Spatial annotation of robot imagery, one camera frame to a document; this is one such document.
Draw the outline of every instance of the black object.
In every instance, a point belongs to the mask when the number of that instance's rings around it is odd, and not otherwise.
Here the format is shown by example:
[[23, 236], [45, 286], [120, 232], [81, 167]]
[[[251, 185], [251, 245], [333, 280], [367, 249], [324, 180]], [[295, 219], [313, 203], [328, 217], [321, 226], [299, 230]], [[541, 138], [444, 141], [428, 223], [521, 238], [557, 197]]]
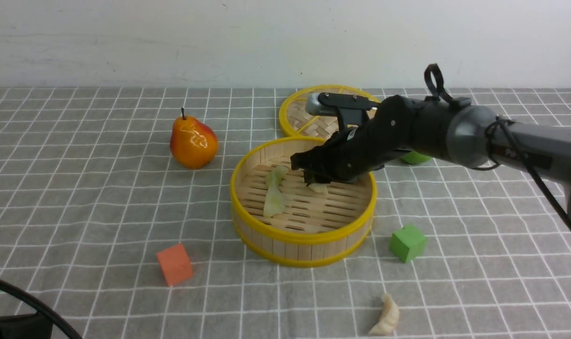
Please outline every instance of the black object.
[[0, 339], [49, 339], [53, 323], [41, 313], [0, 317]]
[[82, 339], [81, 335], [59, 314], [31, 294], [1, 279], [0, 291], [36, 309], [35, 314], [0, 317], [0, 339], [50, 339], [53, 324], [69, 339]]
[[[307, 184], [352, 182], [412, 150], [473, 170], [506, 165], [531, 175], [571, 231], [571, 129], [506, 120], [469, 98], [453, 98], [436, 64], [428, 65], [424, 80], [432, 95], [388, 97], [370, 120], [366, 110], [374, 106], [367, 98], [311, 94], [307, 112], [336, 116], [340, 129], [323, 145], [293, 154], [292, 169], [303, 169]], [[349, 121], [358, 127], [349, 127]], [[495, 165], [481, 167], [489, 160]], [[541, 178], [564, 186], [566, 211]]]

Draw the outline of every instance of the black cord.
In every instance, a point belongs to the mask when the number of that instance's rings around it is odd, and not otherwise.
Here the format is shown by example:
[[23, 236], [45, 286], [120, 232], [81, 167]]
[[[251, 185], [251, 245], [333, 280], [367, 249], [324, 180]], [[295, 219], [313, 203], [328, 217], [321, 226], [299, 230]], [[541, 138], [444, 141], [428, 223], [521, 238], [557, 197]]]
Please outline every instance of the black cord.
[[543, 195], [546, 196], [547, 201], [551, 204], [553, 209], [557, 212], [562, 221], [566, 224], [566, 227], [568, 227], [568, 229], [570, 229], [571, 232], [570, 217], [568, 217], [568, 214], [566, 214], [564, 209], [560, 206], [559, 202], [557, 202], [557, 199], [555, 199], [553, 194], [551, 194], [549, 188], [546, 186], [543, 180], [541, 180], [539, 173], [537, 173], [537, 171], [531, 164], [529, 156], [525, 152], [522, 152], [520, 150], [516, 138], [512, 135], [510, 129], [507, 128], [507, 124], [509, 124], [510, 122], [511, 122], [510, 120], [498, 120], [497, 122], [495, 122], [495, 124], [498, 125], [499, 128], [501, 128], [510, 146], [512, 146], [514, 151], [518, 154], [518, 157], [520, 158], [520, 161], [526, 168], [526, 171], [530, 174], [531, 177], [533, 177], [533, 180], [535, 181], [539, 189], [543, 192]]
[[490, 171], [490, 170], [494, 170], [495, 168], [501, 166], [501, 163], [498, 163], [495, 159], [493, 159], [493, 157], [491, 156], [491, 154], [493, 153], [493, 137], [495, 136], [495, 130], [496, 127], [499, 126], [499, 124], [501, 124], [502, 120], [499, 118], [499, 116], [497, 116], [497, 118], [495, 118], [495, 121], [492, 122], [490, 125], [488, 125], [485, 129], [484, 129], [484, 137], [487, 140], [487, 144], [486, 144], [486, 152], [489, 155], [489, 159], [490, 161], [492, 161], [493, 163], [495, 163], [495, 165], [489, 166], [489, 167], [474, 167], [471, 168], [471, 170], [475, 170], [475, 171]]
[[36, 309], [37, 312], [42, 313], [46, 318], [51, 320], [57, 328], [59, 328], [69, 339], [82, 339], [81, 335], [74, 330], [68, 322], [66, 322], [59, 314], [57, 314], [51, 307], [45, 305], [42, 301], [34, 298], [31, 294], [25, 292], [24, 290], [11, 285], [10, 283], [6, 283], [0, 279], [0, 291], [3, 291], [9, 294], [12, 297], [15, 297], [33, 309]]

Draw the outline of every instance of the gray checkered tablecloth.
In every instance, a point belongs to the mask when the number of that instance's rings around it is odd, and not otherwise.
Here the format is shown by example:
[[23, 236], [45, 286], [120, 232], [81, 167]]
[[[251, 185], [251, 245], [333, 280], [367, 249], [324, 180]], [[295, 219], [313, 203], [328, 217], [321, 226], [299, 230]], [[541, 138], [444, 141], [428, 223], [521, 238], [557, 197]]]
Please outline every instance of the gray checkered tablecloth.
[[[451, 92], [521, 122], [571, 126], [571, 89]], [[0, 278], [88, 339], [364, 337], [385, 291], [401, 309], [398, 338], [571, 339], [571, 234], [510, 168], [389, 164], [375, 173], [371, 236], [330, 266], [276, 266], [245, 249], [229, 179], [251, 148], [282, 136], [277, 109], [292, 93], [0, 89]], [[167, 146], [182, 105], [220, 140], [195, 172]], [[406, 223], [428, 236], [412, 264], [388, 250]], [[179, 241], [195, 276], [168, 288], [155, 256]], [[29, 312], [0, 293], [0, 315]]]

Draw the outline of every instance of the yellow steamer rim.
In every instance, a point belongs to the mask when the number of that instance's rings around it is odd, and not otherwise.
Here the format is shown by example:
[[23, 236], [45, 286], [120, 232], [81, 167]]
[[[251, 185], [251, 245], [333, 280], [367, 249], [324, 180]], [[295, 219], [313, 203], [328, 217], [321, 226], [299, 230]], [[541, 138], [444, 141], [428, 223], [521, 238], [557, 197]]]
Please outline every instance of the yellow steamer rim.
[[352, 254], [371, 230], [377, 199], [372, 173], [352, 184], [331, 183], [327, 195], [304, 183], [302, 171], [290, 170], [279, 190], [286, 209], [262, 216], [265, 176], [277, 165], [290, 167], [290, 156], [325, 142], [319, 137], [285, 137], [249, 152], [231, 176], [231, 212], [242, 241], [258, 255], [284, 266], [316, 267]]
[[[279, 108], [279, 126], [286, 137], [321, 137], [328, 139], [338, 129], [338, 120], [333, 116], [313, 116], [304, 110], [309, 94], [317, 92], [357, 94], [380, 102], [373, 95], [360, 89], [337, 84], [325, 84], [299, 90], [290, 95]], [[375, 111], [367, 112], [373, 118]]]

